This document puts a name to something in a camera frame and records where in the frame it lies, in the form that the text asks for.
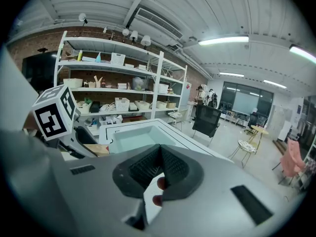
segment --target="television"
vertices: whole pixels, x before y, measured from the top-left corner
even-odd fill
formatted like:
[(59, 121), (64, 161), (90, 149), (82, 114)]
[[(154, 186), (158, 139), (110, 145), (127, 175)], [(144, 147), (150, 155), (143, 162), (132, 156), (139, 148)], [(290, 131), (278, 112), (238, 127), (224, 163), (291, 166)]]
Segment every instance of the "television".
[(22, 74), (38, 93), (54, 86), (56, 56), (53, 51), (23, 59)]

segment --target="ceiling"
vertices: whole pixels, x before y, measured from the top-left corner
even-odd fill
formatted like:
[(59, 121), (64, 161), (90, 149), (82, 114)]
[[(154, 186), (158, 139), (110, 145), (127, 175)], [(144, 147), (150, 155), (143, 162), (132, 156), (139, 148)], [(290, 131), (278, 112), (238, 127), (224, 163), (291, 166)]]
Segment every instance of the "ceiling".
[[(182, 38), (134, 17), (140, 7), (172, 24)], [(82, 25), (81, 12), (87, 15), (88, 26), (121, 31), (129, 25), (140, 35), (149, 34), (153, 42), (176, 46), (176, 55), (186, 57), (209, 78), (217, 78), (220, 71), (239, 73), (244, 78), (221, 78), (255, 82), (292, 96), (316, 94), (316, 65), (289, 52), (294, 43), (316, 53), (315, 38), (291, 0), (30, 0), (18, 15), (9, 42), (46, 29)], [(244, 34), (249, 35), (249, 43), (197, 43)], [(267, 85), (264, 79), (287, 89)]]

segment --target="tiled floor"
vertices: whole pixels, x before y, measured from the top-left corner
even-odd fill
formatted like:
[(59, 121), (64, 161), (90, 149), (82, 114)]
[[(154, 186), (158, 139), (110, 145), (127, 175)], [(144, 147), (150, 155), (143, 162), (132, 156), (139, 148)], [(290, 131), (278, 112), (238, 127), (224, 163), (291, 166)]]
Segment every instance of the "tiled floor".
[[(221, 125), (217, 129), (209, 148), (228, 157), (237, 148), (237, 135), (243, 128), (223, 119), (220, 119), (219, 122)], [(182, 132), (192, 137), (194, 133), (192, 127), (193, 122), (189, 123), (186, 121), (182, 123)], [(208, 136), (200, 132), (195, 133), (194, 139), (205, 146), (207, 146), (210, 141)], [(245, 152), (239, 150), (233, 158), (234, 163), (240, 168), (242, 168), (241, 160), (244, 155)], [(257, 154), (250, 156), (244, 171), (261, 180), (268, 187), (275, 190), (280, 196), (284, 197), (285, 200), (287, 200), (285, 196), (291, 200), (298, 194), (298, 189), (288, 185), (291, 180), (290, 178), (286, 178), (281, 184), (278, 184), (283, 178), (282, 167), (280, 165), (272, 171), (272, 168), (280, 162), (279, 159), (281, 156), (281, 153), (273, 142), (269, 138), (263, 136)]]

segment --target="pink chair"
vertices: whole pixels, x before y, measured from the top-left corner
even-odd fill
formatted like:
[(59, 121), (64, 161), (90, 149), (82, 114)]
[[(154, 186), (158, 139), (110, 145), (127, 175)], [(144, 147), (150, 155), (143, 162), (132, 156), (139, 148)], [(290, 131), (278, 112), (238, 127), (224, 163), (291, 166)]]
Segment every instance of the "pink chair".
[(287, 140), (287, 150), (283, 157), (280, 159), (280, 163), (283, 168), (285, 177), (279, 182), (279, 184), (286, 178), (292, 177), (289, 184), (291, 184), (293, 178), (301, 171), (305, 169), (305, 163), (301, 158), (300, 146), (297, 141)]

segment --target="white basket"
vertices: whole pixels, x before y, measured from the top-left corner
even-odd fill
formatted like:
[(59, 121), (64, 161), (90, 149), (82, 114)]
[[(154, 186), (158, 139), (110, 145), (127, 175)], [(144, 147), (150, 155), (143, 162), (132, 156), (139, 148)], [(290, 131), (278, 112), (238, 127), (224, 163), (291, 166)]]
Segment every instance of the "white basket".
[(169, 88), (169, 85), (159, 83), (158, 93), (168, 93), (168, 88)]
[(111, 64), (116, 64), (116, 65), (124, 65), (124, 60), (125, 60), (125, 54), (120, 54), (120, 53), (112, 53), (111, 55)]
[(139, 110), (148, 110), (150, 104), (145, 101), (135, 101), (135, 105)]
[(69, 88), (79, 88), (79, 87), (82, 87), (82, 79), (77, 79), (77, 78), (64, 79), (64, 85), (67, 85)]
[(83, 104), (84, 104), (84, 101), (77, 103), (78, 110), (81, 112), (81, 114), (89, 114), (92, 102), (88, 105), (83, 105)]
[(165, 109), (166, 107), (167, 107), (167, 103), (166, 102), (157, 101), (156, 108), (158, 108), (158, 109)]
[(123, 97), (123, 98), (116, 97), (115, 98), (115, 108), (118, 112), (128, 111), (128, 107), (129, 107), (129, 100), (127, 98), (125, 98), (125, 97)]

